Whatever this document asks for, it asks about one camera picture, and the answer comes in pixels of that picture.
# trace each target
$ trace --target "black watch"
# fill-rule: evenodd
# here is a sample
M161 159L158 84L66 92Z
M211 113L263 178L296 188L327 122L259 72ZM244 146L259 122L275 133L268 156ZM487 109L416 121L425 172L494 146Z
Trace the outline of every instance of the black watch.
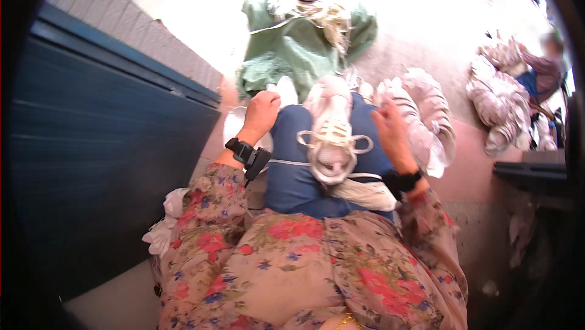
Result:
M382 175L382 182L399 201L402 201L402 193L408 193L413 190L421 179L422 172L420 169L414 174L399 174L393 169L391 172Z
M266 166L272 153L263 148L254 150L253 146L243 141L238 140L237 137L232 137L227 144L226 149L233 151L233 158L244 164L246 170L245 177L248 180L246 187L250 181L254 180L256 176L262 171L262 168Z
M225 144L225 148L233 151L233 158L244 164L246 169L252 164L250 161L250 157L253 157L254 153L254 147L252 145L240 141L237 137L232 137Z

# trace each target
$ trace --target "ground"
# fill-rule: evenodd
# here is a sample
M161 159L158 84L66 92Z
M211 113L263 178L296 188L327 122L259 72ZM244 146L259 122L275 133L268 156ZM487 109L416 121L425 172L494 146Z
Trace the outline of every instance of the ground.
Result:
M227 78L241 64L247 44L247 23L240 12L244 0L134 0L182 42ZM508 270L508 210L501 182L492 178L495 159L483 152L487 128L465 94L469 63L486 30L516 33L534 53L548 22L531 0L333 0L359 1L376 9L379 32L374 45L355 63L372 85L419 67L442 85L457 133L456 160L442 179L433 179L453 219L462 228L459 255L470 282L470 328L490 325L514 302L513 276ZM222 122L202 154L207 161L221 147ZM511 148L498 160L519 161ZM500 295L480 289L496 283Z

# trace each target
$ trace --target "green tarp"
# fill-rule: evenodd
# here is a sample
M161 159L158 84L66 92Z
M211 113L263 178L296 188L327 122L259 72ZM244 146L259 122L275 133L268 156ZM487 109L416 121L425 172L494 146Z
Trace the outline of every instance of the green tarp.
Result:
M250 31L278 24L268 13L267 5L268 0L245 1L242 12L248 17ZM350 33L347 63L353 62L372 44L378 31L376 16L362 5L352 9L351 14L355 28ZM335 71L342 69L339 52L327 41L323 29L299 17L282 27L250 36L238 77L238 90L243 96L253 96L266 89L268 83L276 84L282 76L288 75L302 103L321 76L334 75Z

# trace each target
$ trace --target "white strap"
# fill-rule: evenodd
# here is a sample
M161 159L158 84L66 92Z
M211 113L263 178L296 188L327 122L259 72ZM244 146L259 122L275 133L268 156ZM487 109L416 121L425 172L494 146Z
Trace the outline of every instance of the white strap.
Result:
M351 173L347 176L348 178L375 178L382 180L382 177L371 173Z
M268 160L269 163L280 163L280 164L288 164L288 165L299 165L299 166L311 166L311 163L301 163L297 161L286 161L286 160L278 160L278 159L270 159Z
M314 144L307 144L305 142L305 139L303 138L304 135L311 135L316 137L317 139L321 140L321 141L325 141L325 136L323 135L319 135L318 133L314 132L314 131L308 131L308 130L304 130L304 131L298 131L296 133L296 140L298 141L299 144L305 145L308 148L315 148ZM359 139L366 139L368 141L368 147L365 149L353 149L352 151L354 153L366 153L370 150L372 150L374 148L374 142L371 140L371 138L369 138L366 135L355 135L355 136L351 136L349 141L357 141Z

